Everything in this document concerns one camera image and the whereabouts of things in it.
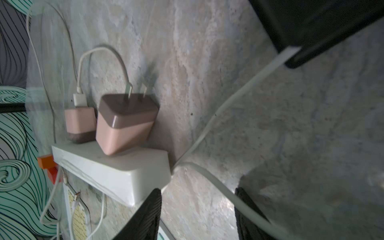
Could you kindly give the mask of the white power strip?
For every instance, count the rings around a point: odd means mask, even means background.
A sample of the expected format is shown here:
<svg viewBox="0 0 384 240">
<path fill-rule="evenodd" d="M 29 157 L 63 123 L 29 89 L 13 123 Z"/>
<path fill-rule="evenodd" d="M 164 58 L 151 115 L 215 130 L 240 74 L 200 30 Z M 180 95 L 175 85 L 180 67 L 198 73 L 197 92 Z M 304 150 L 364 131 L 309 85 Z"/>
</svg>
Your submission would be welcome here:
<svg viewBox="0 0 384 240">
<path fill-rule="evenodd" d="M 52 146 L 54 161 L 110 198 L 127 207 L 145 200 L 171 181 L 168 153 L 132 148 L 107 156 L 99 144 L 60 143 Z"/>
</svg>

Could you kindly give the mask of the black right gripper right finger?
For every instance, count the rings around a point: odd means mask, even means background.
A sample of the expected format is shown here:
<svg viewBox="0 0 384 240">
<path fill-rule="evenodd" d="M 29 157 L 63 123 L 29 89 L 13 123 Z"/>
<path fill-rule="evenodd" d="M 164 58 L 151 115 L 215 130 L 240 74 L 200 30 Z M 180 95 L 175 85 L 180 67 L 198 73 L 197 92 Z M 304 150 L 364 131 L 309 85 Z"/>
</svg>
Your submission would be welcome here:
<svg viewBox="0 0 384 240">
<path fill-rule="evenodd" d="M 247 204 L 251 209 L 253 209 L 256 213 L 258 213 L 262 218 L 264 218 L 267 222 L 269 221 L 243 188 L 236 188 L 235 195 L 239 199 L 241 199 L 245 204 Z M 264 232 L 261 228 L 259 228 L 257 225 L 252 223 L 236 207 L 235 216 L 237 220 L 237 230 L 240 240 L 275 240 L 275 238 L 273 238 L 272 236 Z"/>
</svg>

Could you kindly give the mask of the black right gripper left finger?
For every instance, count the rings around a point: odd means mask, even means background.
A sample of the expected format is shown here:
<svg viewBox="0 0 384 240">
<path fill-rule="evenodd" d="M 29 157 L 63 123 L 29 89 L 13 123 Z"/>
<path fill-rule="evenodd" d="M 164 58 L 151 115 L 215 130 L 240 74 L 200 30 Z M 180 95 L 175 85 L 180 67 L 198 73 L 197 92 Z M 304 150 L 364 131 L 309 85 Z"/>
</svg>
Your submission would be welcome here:
<svg viewBox="0 0 384 240">
<path fill-rule="evenodd" d="M 161 209 L 161 190 L 154 189 L 113 240 L 156 240 Z"/>
</svg>

